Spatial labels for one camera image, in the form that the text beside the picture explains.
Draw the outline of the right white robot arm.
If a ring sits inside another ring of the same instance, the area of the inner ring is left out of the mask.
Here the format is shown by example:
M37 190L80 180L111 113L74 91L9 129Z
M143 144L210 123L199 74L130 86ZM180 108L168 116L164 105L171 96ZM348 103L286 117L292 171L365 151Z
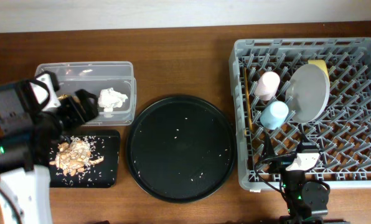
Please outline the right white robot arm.
M280 223L323 223L328 214L327 203L331 188L321 180L307 180L306 172L315 168L321 151L305 135L295 151L277 155L268 133L265 133L263 152L256 165L267 164L269 174L279 174L279 192L286 202L288 215Z

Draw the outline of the grey ceramic plate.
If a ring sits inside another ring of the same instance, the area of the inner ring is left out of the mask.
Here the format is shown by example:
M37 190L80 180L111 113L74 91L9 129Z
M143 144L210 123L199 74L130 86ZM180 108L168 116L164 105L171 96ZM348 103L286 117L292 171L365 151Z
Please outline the grey ceramic plate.
M308 123L317 119L329 101L328 76L317 65L307 64L298 68L289 82L286 100L289 110L295 112L292 120Z

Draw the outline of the blue plastic cup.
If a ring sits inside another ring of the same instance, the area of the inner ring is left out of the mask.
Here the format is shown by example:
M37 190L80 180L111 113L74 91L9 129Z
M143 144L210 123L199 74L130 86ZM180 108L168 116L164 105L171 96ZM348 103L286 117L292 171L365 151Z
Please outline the blue plastic cup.
M274 101L263 110L260 122L266 129L274 130L282 126L288 113L289 108L285 103Z

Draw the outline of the white napkin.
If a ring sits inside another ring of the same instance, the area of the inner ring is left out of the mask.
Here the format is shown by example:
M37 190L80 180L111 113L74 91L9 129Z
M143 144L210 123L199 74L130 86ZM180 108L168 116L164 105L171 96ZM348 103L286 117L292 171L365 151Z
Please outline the white napkin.
M127 95L114 91L113 88L107 88L101 90L98 97L98 106L103 108L104 112L112 112L114 108L122 107L127 99Z

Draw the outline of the yellow bowl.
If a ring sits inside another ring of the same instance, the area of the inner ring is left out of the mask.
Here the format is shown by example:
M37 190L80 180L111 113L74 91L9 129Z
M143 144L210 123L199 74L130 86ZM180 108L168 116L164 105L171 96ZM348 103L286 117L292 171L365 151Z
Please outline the yellow bowl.
M308 64L319 67L326 74L327 78L329 78L327 65L324 60L308 60Z

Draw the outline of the round black serving tray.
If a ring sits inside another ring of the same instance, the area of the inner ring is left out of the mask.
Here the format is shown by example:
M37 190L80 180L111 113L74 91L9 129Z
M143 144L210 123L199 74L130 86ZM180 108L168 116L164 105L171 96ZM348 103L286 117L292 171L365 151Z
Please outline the round black serving tray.
M213 104L189 95L163 98L133 121L126 161L149 195L189 203L212 195L230 177L237 158L235 133Z

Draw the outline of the gold foil wrapper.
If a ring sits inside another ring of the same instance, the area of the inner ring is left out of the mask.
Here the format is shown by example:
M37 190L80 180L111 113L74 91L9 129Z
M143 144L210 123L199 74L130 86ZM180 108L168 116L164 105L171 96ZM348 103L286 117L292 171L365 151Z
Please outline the gold foil wrapper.
M76 103L79 103L79 102L80 102L80 100L78 99L77 96L66 95L66 94L59 96L59 97L58 97L58 100L59 100L59 101L62 101L62 100L67 99L67 98L71 98L71 99L73 99Z

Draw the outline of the wooden chopstick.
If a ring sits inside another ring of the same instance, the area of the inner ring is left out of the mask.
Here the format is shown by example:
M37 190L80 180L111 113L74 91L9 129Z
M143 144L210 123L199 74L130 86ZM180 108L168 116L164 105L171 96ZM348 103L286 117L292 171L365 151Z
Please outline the wooden chopstick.
M252 132L253 130L253 123L252 123L252 120L251 120L251 106L250 106L250 95L249 95L249 84L248 84L248 78L247 78L247 69L244 68L244 71L243 71L243 74L244 74L244 81L245 81L245 99L246 99L246 103L247 103L247 115L248 115L248 129L249 131Z
M247 116L248 116L248 129L249 132L253 132L253 122L251 119L251 107L250 107L250 97L249 93L245 93L245 99L246 99L246 104L247 104Z

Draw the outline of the pink plastic cup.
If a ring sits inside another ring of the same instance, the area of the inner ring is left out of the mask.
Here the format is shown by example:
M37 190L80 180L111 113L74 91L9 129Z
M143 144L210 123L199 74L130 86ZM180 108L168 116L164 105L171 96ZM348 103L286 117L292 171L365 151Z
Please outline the pink plastic cup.
M280 77L275 72L265 72L257 82L254 95L263 101L269 101L275 96L279 87Z

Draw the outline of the clear plastic waste bin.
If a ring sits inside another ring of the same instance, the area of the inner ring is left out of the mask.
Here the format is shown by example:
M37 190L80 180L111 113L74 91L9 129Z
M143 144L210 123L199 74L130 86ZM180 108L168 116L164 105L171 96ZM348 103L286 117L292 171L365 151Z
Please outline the clear plastic waste bin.
M56 74L60 90L57 96L71 95L84 89L96 96L104 89L112 88L128 99L119 108L107 112L99 107L99 116L87 122L86 126L127 126L135 117L136 79L133 64L127 61L109 62L62 62L43 63L36 68L35 74L50 71Z

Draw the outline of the grey dishwasher rack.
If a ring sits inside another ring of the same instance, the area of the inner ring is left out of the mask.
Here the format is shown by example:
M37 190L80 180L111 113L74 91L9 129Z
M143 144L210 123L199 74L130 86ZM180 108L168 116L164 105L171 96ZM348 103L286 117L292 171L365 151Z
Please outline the grey dishwasher rack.
M330 82L327 106L314 121L299 124L290 111L284 124L269 131L260 123L267 103L253 93L265 72L280 77L273 101L286 100L293 73L308 60L324 60ZM244 68L247 69L253 132L248 129ZM240 39L229 58L230 85L235 108L238 182L250 192L270 190L280 176L256 165L268 133L275 153L296 149L303 132L322 154L306 176L333 189L371 188L371 37L315 39Z

